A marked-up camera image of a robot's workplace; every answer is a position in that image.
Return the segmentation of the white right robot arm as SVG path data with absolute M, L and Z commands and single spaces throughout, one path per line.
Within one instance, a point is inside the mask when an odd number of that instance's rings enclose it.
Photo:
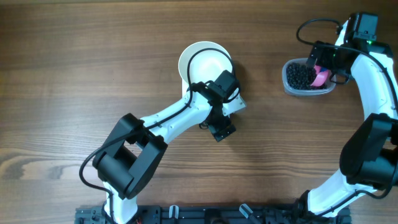
M 305 192 L 298 215 L 307 222 L 336 217 L 340 210 L 363 195 L 383 199 L 397 186 L 397 82 L 390 46 L 377 42 L 378 16 L 354 12 L 338 24 L 335 44 L 312 42 L 307 59 L 358 86 L 364 122 L 345 144 L 340 168 L 321 186 Z

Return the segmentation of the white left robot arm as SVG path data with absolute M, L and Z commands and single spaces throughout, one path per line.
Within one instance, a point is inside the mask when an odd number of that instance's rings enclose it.
M 216 80 L 191 83 L 181 100 L 156 114 L 138 119 L 128 113 L 117 122 L 93 157 L 108 196 L 108 222 L 132 222 L 138 193 L 153 177 L 169 143 L 184 131 L 200 125 L 218 142 L 235 132 L 224 109 L 235 102 L 239 87 L 236 75 L 224 70 Z

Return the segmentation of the pink scoop with blue handle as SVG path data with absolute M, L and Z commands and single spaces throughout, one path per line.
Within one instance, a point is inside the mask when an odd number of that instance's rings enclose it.
M 311 86 L 314 87 L 320 87 L 323 84 L 326 83 L 326 81 L 328 80 L 329 76 L 330 76 L 330 71 L 324 67 L 321 67 L 319 65 L 315 65 L 314 66 L 315 69 L 315 79 L 312 82 Z

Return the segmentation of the white bowl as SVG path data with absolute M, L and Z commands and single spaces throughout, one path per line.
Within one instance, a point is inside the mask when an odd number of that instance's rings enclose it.
M 211 50 L 200 52 L 193 57 L 190 63 L 190 79 L 192 83 L 205 83 L 208 80 L 215 81 L 224 70 L 232 72 L 233 66 L 229 61 L 231 57 L 224 47 L 210 41 L 196 42 L 188 46 L 178 60 L 178 71 L 182 78 L 183 92 L 186 92 L 188 88 L 188 61 L 193 54 L 207 48 L 211 48 Z

